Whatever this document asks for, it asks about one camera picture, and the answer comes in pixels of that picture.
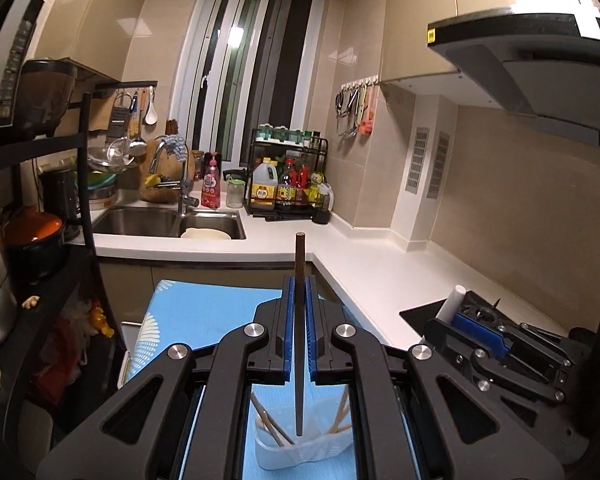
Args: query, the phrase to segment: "white countertop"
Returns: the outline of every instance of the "white countertop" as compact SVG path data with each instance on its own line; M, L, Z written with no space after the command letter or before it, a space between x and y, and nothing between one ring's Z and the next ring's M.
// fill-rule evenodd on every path
M156 207L126 198L117 206ZM566 335L562 327L498 283L429 242L422 250L405 251L386 235L349 237L340 223L310 220L265 222L238 211L246 240L185 240L95 234L98 256L169 262L293 262L295 234L306 233L306 259L311 261L360 324L385 344L407 349L420 340L398 313L446 298L463 285L515 322L527 322ZM94 211L94 221L103 212ZM81 243L81 237L74 242Z

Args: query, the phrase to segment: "black range hood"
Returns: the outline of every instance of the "black range hood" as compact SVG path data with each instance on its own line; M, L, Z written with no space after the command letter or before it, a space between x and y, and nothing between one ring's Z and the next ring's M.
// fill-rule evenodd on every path
M592 28L597 39L581 35ZM431 23L429 38L505 110L590 130L600 145L600 15L493 9Z

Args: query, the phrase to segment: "kitchen sink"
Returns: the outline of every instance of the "kitchen sink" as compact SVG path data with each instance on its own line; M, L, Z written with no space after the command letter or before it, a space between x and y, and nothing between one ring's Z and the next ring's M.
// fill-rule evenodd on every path
M223 211L200 211L187 214L180 220L178 236L190 227L203 229L218 229L227 233L232 240L244 240L244 228L238 213Z
M179 237L190 227L218 229L233 240L244 240L240 215L223 211L197 211L183 218L171 209L113 207L93 224L94 234Z
M113 207L93 225L95 234L169 236L178 214L155 207Z

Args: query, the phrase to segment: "round metal pivot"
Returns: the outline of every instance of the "round metal pivot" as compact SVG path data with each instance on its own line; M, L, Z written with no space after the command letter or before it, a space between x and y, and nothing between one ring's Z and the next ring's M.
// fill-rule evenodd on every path
M433 355L433 352L427 345L416 345L411 349L411 354L418 361L426 361Z
M173 345L167 350L167 355L171 359L182 359L189 353L187 347L184 345Z
M260 323L249 323L244 327L244 333L249 337L258 337L264 334L264 327Z
M347 323L343 323L336 327L336 334L338 334L340 337L351 337L355 333L356 327Z

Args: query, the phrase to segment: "white spoon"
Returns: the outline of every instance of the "white spoon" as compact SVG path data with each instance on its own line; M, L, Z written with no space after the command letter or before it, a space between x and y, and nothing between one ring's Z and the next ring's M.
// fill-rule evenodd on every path
M149 109L144 116L144 123L149 126L158 122L158 114L155 112L154 108L154 91L154 87L149 86Z

